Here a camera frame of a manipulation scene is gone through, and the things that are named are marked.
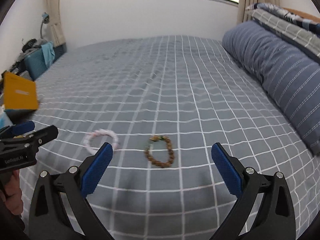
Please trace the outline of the left hand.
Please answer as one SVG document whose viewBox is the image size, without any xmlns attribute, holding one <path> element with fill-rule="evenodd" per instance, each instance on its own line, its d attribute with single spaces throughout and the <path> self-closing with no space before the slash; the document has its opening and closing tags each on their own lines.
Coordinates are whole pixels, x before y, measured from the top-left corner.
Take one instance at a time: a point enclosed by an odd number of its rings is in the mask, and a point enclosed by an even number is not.
<svg viewBox="0 0 320 240">
<path fill-rule="evenodd" d="M 23 212 L 22 190 L 20 188 L 20 171 L 12 172 L 10 180 L 4 185 L 8 197 L 1 191 L 1 199 L 13 215 L 20 216 Z"/>
</svg>

